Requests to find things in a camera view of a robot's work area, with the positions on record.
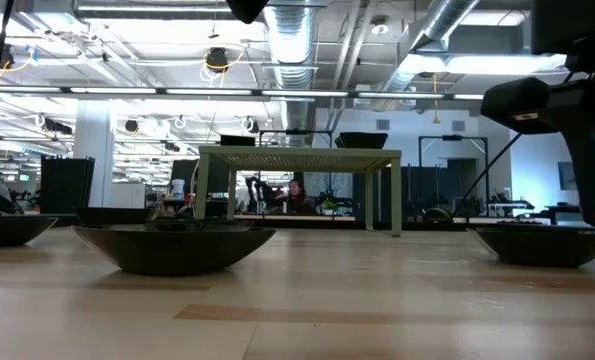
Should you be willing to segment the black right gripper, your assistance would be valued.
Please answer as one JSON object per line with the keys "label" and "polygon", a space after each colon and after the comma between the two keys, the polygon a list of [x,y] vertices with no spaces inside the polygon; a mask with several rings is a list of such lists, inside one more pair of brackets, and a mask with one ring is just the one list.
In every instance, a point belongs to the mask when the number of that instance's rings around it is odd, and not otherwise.
{"label": "black right gripper", "polygon": [[495,85],[481,114],[521,134],[561,132],[583,221],[595,226],[595,0],[533,0],[531,51],[563,55],[566,80],[549,85],[530,76]]}

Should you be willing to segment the black glossy leaf-shaped plate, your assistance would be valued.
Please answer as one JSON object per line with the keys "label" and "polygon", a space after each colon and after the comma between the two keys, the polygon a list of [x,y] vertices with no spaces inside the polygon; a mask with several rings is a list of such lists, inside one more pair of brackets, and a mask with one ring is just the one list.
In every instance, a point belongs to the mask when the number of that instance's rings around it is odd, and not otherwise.
{"label": "black glossy leaf-shaped plate", "polygon": [[578,268],[595,259],[595,229],[587,227],[501,224],[467,232],[506,264]]}
{"label": "black glossy leaf-shaped plate", "polygon": [[83,243],[121,270],[181,277],[220,271],[263,246],[271,228],[207,225],[197,230],[159,230],[144,225],[82,225]]}
{"label": "black glossy leaf-shaped plate", "polygon": [[25,245],[57,221],[57,218],[52,217],[0,215],[0,247]]}

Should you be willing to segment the long ceiling light strip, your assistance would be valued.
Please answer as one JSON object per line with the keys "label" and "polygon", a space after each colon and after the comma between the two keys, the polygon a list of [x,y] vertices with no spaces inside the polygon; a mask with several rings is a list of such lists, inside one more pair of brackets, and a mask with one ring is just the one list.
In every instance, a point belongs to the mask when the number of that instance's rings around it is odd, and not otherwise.
{"label": "long ceiling light strip", "polygon": [[266,98],[328,98],[370,100],[439,100],[481,101],[480,94],[435,92],[373,92],[344,90],[285,90],[235,88],[144,88],[144,87],[50,87],[0,85],[2,94],[36,94],[41,96],[103,95],[108,97],[266,97]]}

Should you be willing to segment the pale green perforated metal shelf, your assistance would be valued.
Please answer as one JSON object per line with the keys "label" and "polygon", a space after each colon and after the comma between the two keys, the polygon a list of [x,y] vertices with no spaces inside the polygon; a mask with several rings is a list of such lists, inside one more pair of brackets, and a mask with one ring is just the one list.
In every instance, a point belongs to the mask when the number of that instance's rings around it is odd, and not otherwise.
{"label": "pale green perforated metal shelf", "polygon": [[235,212],[236,173],[246,171],[289,171],[320,173],[362,173],[365,175],[365,228],[373,228],[373,176],[382,168],[390,168],[391,234],[402,233],[402,174],[399,150],[353,148],[297,148],[213,146],[199,148],[197,188],[194,201],[196,219],[206,217],[209,165],[221,162],[229,169],[227,218]]}

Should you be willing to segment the black background monitor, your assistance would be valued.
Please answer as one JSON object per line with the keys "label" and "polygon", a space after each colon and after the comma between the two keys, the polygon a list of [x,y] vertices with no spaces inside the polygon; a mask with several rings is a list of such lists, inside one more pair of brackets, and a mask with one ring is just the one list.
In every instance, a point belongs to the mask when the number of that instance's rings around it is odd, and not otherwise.
{"label": "black background monitor", "polygon": [[[198,160],[174,160],[172,166],[171,180],[181,179],[184,181],[184,193],[190,193],[190,180]],[[229,167],[217,161],[211,160],[209,164],[208,188],[209,194],[224,193],[229,189]]]}

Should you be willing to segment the white column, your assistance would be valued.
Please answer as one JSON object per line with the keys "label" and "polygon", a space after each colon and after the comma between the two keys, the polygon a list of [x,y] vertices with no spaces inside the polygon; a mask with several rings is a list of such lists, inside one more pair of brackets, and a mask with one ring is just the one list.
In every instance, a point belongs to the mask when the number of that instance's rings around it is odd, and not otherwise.
{"label": "white column", "polygon": [[115,128],[116,119],[109,101],[78,101],[73,155],[94,159],[90,207],[110,204]]}

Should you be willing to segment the small green potted plant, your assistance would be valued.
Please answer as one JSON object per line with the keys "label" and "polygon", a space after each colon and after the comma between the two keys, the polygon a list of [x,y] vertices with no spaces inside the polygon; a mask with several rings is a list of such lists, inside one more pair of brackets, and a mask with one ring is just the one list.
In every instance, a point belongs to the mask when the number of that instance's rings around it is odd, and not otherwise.
{"label": "small green potted plant", "polygon": [[326,190],[320,193],[318,197],[319,207],[322,210],[331,210],[335,212],[338,209],[337,198],[332,190]]}

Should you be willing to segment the wall monitor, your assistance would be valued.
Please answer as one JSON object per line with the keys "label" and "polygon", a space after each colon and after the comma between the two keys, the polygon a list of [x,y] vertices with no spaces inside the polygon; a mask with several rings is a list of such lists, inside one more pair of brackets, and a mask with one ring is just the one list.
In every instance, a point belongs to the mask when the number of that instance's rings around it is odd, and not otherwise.
{"label": "wall monitor", "polygon": [[573,164],[571,162],[558,163],[558,176],[560,189],[562,191],[576,191],[577,183],[574,173]]}

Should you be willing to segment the silver ventilation duct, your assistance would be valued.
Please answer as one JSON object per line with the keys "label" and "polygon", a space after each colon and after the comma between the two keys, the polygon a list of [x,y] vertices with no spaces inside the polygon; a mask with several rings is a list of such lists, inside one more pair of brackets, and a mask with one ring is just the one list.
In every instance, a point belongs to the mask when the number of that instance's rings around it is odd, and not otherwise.
{"label": "silver ventilation duct", "polygon": [[[298,6],[266,6],[263,14],[268,25],[268,45],[274,68],[276,86],[280,90],[311,90],[315,70],[315,20],[318,9]],[[312,102],[288,100],[281,103],[285,130],[313,130]],[[287,135],[292,147],[312,142],[312,135]]]}
{"label": "silver ventilation duct", "polygon": [[450,35],[479,0],[432,0],[424,17],[409,23],[397,43],[397,61],[380,92],[403,92],[420,73],[442,72]]}

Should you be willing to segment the black gantry frame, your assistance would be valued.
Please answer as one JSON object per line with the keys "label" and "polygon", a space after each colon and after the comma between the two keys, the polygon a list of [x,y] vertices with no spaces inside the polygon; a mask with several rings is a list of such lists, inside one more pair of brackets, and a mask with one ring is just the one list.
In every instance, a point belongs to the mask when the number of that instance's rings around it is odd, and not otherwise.
{"label": "black gantry frame", "polygon": [[[417,138],[417,149],[418,149],[418,167],[422,168],[423,167],[423,154],[424,154],[424,149],[422,148],[422,144],[423,141],[426,139],[431,139],[431,140],[441,140],[441,141],[452,141],[452,142],[457,142],[457,141],[469,141],[471,143],[471,145],[475,146],[476,148],[478,148],[480,150],[480,152],[482,152],[484,154],[484,164],[485,164],[485,168],[484,168],[484,172],[482,173],[483,175],[481,176],[482,179],[485,180],[485,204],[488,203],[488,199],[491,195],[490,193],[490,180],[489,180],[489,175],[488,175],[488,166],[491,165],[491,161],[489,158],[489,145],[488,145],[488,138],[487,137],[473,137],[473,136],[463,136],[463,135],[459,135],[459,134],[448,134],[448,135],[422,135],[422,136],[418,136]],[[478,141],[480,141],[483,145],[482,148],[479,147],[478,145]]]}

